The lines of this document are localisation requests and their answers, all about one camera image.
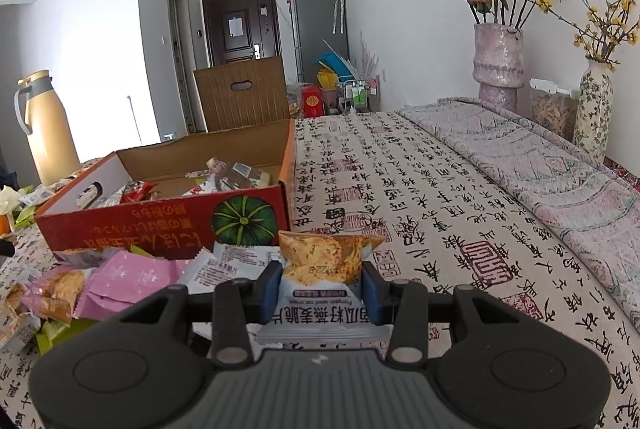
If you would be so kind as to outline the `white label snack packet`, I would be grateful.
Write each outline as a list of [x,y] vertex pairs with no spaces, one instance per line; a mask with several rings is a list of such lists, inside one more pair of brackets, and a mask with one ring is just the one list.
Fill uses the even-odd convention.
[[278,247],[215,243],[213,249],[198,252],[177,283],[188,287],[190,295],[210,293],[230,279],[257,279],[272,261],[284,262]]

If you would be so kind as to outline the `oat crisp snack packet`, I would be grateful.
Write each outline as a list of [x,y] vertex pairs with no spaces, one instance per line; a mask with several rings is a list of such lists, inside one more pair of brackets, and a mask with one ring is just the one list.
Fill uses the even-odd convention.
[[256,334],[261,345],[360,345],[390,336],[369,321],[363,305],[363,262],[379,236],[281,231],[284,260],[276,310]]

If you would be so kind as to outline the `pink snack packet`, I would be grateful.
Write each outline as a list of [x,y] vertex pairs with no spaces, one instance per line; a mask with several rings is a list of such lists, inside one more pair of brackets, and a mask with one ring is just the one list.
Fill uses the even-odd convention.
[[73,317],[104,321],[177,283],[190,263],[119,250],[92,271],[77,299]]

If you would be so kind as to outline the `red white snack bag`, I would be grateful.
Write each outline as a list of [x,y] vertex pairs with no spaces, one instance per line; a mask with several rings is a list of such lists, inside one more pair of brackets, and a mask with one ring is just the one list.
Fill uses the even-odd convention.
[[119,204],[132,204],[146,201],[154,191],[156,184],[148,181],[130,181],[122,188]]

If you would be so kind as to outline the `patterned calligraphy tablecloth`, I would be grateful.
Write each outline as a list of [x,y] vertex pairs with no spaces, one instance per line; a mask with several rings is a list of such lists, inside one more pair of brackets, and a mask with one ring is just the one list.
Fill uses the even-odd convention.
[[[291,229],[384,237],[384,279],[429,291],[471,284],[597,353],[612,389],[597,428],[639,428],[639,334],[595,276],[549,229],[471,163],[397,113],[295,122]],[[36,225],[1,267],[1,297],[29,265],[56,265]],[[42,428],[28,394],[35,342],[1,354],[1,407]]]

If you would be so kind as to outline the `red cardboard pumpkin box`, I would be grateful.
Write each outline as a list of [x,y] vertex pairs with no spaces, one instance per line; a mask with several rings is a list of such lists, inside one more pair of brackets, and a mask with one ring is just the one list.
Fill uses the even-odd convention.
[[[198,194],[193,172],[216,157],[268,172],[270,186]],[[39,208],[36,223],[53,251],[128,248],[188,259],[215,243],[270,246],[290,230],[294,204],[293,120],[193,134],[114,152]],[[89,190],[109,197],[125,184],[150,183],[154,200],[84,208]]]

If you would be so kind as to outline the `green snack bar left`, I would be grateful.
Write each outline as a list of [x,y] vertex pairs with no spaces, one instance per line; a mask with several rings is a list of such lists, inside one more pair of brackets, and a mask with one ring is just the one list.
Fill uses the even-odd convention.
[[66,340],[76,337],[96,324],[92,319],[73,319],[70,325],[58,321],[46,321],[36,334],[36,342],[40,355],[45,355]]

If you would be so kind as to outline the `pink grey folded blanket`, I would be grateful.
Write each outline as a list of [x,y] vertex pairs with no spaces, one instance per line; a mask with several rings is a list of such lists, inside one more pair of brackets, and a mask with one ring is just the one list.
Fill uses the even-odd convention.
[[482,171],[544,223],[639,324],[639,193],[570,141],[475,98],[400,115]]

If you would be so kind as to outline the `clear jar of nuts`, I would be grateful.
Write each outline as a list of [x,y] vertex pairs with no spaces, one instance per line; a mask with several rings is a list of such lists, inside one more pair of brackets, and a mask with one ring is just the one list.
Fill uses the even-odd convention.
[[535,123],[572,141],[576,124],[578,92],[546,79],[529,80],[532,118]]

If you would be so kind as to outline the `dark brown entrance door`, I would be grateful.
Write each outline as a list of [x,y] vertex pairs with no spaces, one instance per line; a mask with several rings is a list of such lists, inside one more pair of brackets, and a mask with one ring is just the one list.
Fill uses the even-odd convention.
[[202,0],[213,66],[280,56],[277,0]]

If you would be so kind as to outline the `yellow thermos jug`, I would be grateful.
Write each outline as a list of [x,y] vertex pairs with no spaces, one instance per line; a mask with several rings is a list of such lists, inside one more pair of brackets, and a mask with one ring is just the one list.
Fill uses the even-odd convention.
[[24,132],[40,182],[58,182],[80,168],[62,101],[47,70],[20,79],[14,94],[14,112]]

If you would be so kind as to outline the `cream plastic bag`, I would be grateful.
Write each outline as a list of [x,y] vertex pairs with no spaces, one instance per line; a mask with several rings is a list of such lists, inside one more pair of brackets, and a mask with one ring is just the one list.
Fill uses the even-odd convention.
[[21,205],[21,194],[18,191],[3,186],[0,191],[0,215],[9,215],[13,210]]

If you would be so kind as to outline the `floral white vase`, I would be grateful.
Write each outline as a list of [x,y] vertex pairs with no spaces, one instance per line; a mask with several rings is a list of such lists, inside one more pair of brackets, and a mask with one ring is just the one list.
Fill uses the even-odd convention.
[[580,79],[573,143],[602,163],[608,147],[613,85],[605,63],[590,60]]

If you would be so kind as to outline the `grey refrigerator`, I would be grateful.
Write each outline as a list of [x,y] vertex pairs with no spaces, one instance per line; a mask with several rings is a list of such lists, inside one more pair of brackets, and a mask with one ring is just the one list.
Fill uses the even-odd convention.
[[318,59],[335,51],[347,59],[348,35],[341,0],[290,0],[297,81],[317,81]]

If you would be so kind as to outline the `yellow dried flower branches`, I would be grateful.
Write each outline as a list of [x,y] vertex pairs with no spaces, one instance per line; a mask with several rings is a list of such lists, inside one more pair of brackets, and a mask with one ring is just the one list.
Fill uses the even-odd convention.
[[[552,16],[573,33],[573,46],[585,58],[614,73],[620,66],[617,51],[639,43],[639,0],[527,0],[534,9]],[[578,22],[558,9],[564,2],[577,2],[585,13]]]

